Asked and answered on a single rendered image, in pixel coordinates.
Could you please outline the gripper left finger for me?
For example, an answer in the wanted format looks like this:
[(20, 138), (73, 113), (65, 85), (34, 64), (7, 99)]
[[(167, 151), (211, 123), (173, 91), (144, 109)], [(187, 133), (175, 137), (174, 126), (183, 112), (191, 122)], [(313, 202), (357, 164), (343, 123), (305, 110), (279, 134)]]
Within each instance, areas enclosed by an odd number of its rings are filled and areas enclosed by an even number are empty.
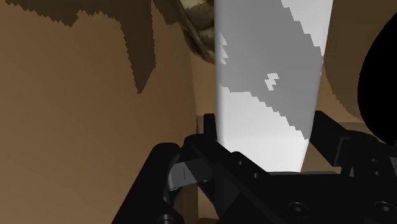
[(183, 146), (152, 149), (111, 224), (187, 224), (174, 202), (192, 184), (210, 200), (219, 224), (270, 224), (269, 210), (248, 192), (263, 173), (217, 142), (215, 116), (206, 114), (203, 133), (186, 137)]

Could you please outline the tan patterned round object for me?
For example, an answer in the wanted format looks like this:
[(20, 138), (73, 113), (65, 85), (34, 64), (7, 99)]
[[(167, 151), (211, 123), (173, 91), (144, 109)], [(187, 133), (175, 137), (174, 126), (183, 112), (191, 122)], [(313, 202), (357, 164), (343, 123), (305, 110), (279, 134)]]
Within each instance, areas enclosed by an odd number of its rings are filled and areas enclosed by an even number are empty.
[(178, 23), (192, 53), (215, 62), (214, 0), (174, 0)]

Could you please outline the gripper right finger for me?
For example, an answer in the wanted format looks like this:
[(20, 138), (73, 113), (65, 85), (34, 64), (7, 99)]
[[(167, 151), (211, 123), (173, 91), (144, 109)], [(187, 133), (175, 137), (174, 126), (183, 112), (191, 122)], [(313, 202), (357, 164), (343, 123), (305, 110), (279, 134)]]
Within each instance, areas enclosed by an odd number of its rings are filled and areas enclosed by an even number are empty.
[(316, 111), (310, 143), (342, 175), (397, 178), (397, 146), (375, 136), (347, 130), (326, 113)]

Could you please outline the tall white cup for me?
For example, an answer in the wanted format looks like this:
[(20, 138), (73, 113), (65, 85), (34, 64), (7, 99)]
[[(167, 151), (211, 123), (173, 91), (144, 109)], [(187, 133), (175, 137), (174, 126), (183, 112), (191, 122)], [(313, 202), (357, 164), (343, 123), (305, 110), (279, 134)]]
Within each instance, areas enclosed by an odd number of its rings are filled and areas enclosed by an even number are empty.
[(216, 0), (218, 141), (266, 171), (302, 168), (333, 0)]

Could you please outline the brown bowl with black inside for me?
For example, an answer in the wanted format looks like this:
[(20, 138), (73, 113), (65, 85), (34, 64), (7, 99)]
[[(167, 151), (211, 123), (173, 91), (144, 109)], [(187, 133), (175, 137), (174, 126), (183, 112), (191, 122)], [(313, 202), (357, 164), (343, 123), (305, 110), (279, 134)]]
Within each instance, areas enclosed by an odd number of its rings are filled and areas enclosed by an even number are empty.
[(334, 0), (324, 71), (347, 122), (397, 141), (397, 0)]

